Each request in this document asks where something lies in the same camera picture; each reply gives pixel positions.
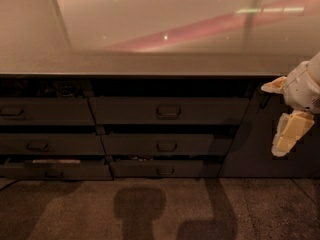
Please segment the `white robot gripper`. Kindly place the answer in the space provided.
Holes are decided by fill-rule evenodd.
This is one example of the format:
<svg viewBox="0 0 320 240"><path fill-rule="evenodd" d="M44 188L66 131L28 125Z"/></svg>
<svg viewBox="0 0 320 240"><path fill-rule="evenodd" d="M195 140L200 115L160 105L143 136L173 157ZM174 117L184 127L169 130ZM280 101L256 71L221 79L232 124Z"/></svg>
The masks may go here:
<svg viewBox="0 0 320 240"><path fill-rule="evenodd" d="M281 115L272 142L272 154L283 157L312 128L313 114L320 114L320 86L314 80L309 64L305 61L292 70L287 77L281 76L263 84L261 90L267 93L284 93L285 103L295 109L291 114Z"/></svg>

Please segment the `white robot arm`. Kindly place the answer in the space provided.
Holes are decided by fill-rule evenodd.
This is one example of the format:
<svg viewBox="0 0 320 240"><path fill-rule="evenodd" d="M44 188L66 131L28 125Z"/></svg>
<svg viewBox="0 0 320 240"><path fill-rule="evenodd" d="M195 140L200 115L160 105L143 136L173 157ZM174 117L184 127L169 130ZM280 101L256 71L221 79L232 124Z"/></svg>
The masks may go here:
<svg viewBox="0 0 320 240"><path fill-rule="evenodd" d="M283 157L312 128L314 116L320 114L320 53L301 62L287 76L264 84L261 90L282 95L293 109L291 114L281 115L272 143L272 154Z"/></svg>

